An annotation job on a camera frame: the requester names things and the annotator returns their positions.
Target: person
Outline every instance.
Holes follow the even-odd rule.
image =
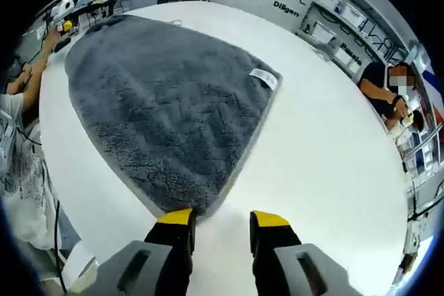
[[[22,93],[24,91],[26,83],[28,83],[31,77],[32,69],[33,67],[30,64],[28,64],[27,62],[24,63],[19,75],[13,81],[8,82],[8,85],[6,86],[6,93],[8,95]]]
[[[0,95],[0,110],[12,120],[16,129],[11,136],[13,147],[9,169],[0,175],[6,215],[17,238],[42,250],[53,247],[56,201],[38,142],[40,126],[25,128],[23,115],[38,104],[42,75],[59,39],[56,29],[49,31],[37,62],[26,74],[30,76],[26,88],[15,85],[15,89],[7,89],[14,94]]]
[[[411,114],[403,96],[414,89],[415,73],[405,62],[395,66],[371,62],[364,69],[358,87],[375,111],[385,117],[384,123],[389,131]],[[415,113],[413,123],[418,129],[423,127],[424,119],[420,113]]]

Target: gray towel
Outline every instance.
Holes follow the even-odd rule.
[[[281,79],[221,40],[125,15],[92,27],[65,62],[73,106],[117,175],[162,211],[200,215],[231,182],[273,96],[253,69]]]

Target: person's arm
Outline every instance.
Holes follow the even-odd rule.
[[[365,96],[373,98],[375,100],[383,100],[389,104],[392,104],[393,99],[396,97],[395,93],[392,93],[383,88],[379,88],[367,79],[362,79],[359,88]]]
[[[23,112],[29,110],[38,101],[40,95],[40,85],[42,83],[42,74],[46,69],[49,52],[43,51],[42,56],[34,64],[33,75],[29,79],[28,87],[23,93]]]
[[[34,104],[38,102],[40,95],[40,85],[42,83],[42,74],[46,69],[48,57],[51,54],[53,47],[58,43],[60,34],[56,29],[48,32],[42,47],[42,53],[38,61],[33,66],[33,75],[29,79],[28,87],[23,93],[23,111],[29,110]]]
[[[20,74],[20,76],[17,79],[8,83],[8,86],[6,87],[7,95],[15,95],[23,92],[25,84],[26,83],[24,81],[24,76],[23,74]]]
[[[31,71],[32,71],[32,66],[26,63],[23,66],[20,76],[17,79],[15,79],[13,82],[8,83],[8,86],[6,87],[6,93],[8,95],[15,95],[18,93],[22,93],[26,86],[26,83],[31,77]]]

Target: desk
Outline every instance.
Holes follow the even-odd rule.
[[[234,8],[195,1],[127,14],[181,20],[249,51],[284,78],[236,184],[222,207],[197,226],[189,295],[257,294],[248,234],[253,209],[289,220],[301,241],[341,264],[361,293],[385,293],[406,235],[404,176],[395,145],[353,82],[299,37]],[[104,262],[131,240],[144,239],[155,218],[80,124],[64,71],[69,47],[51,56],[43,75],[42,144],[65,212]]]

